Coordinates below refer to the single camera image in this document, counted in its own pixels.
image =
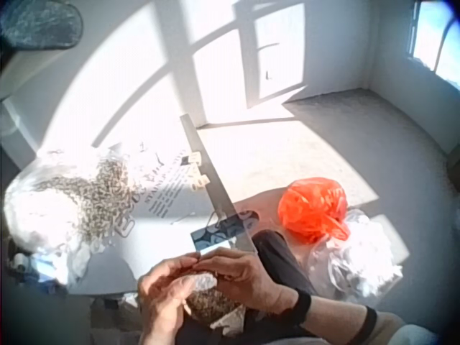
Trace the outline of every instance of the orange plastic bag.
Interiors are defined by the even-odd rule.
[[[315,243],[324,235],[346,240],[350,231],[344,189],[334,180],[306,178],[297,180],[283,194],[278,205],[281,224],[303,243]]]

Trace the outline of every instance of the knee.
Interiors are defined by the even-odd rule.
[[[273,230],[261,230],[252,237],[252,241],[254,242],[254,245],[256,246],[256,248],[259,249],[259,247],[263,244],[273,244],[275,242],[284,242],[285,239],[279,232],[276,232]]]

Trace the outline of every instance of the hand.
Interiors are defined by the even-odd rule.
[[[166,259],[139,280],[139,300],[144,332],[140,344],[174,344],[183,324],[183,303],[193,292],[195,278],[177,278],[198,262],[200,253]]]
[[[297,291],[272,280],[255,254],[218,248],[202,256],[193,269],[216,272],[217,290],[249,308],[280,314],[298,299]]]

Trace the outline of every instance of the forearm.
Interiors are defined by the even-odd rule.
[[[313,296],[302,326],[333,345],[342,345],[349,343],[358,334],[366,314],[363,305]]]
[[[284,287],[274,312],[280,314],[294,308],[297,300],[298,293]],[[330,344],[342,345],[356,340],[357,334],[363,336],[360,337],[360,344],[386,344],[396,330],[404,325],[400,318],[390,313],[377,313],[376,322],[369,325],[368,320],[363,328],[366,319],[367,309],[363,305],[313,296],[302,327]]]

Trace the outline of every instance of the white plastic bag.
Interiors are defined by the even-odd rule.
[[[126,160],[112,151],[48,152],[6,190],[9,233],[28,252],[66,257],[68,281],[60,282],[74,282],[86,271],[90,249],[100,251],[102,239],[129,210],[134,190]]]
[[[347,213],[346,241],[323,238],[306,262],[308,277],[321,297],[375,306],[403,276],[392,262],[382,225],[360,210]]]

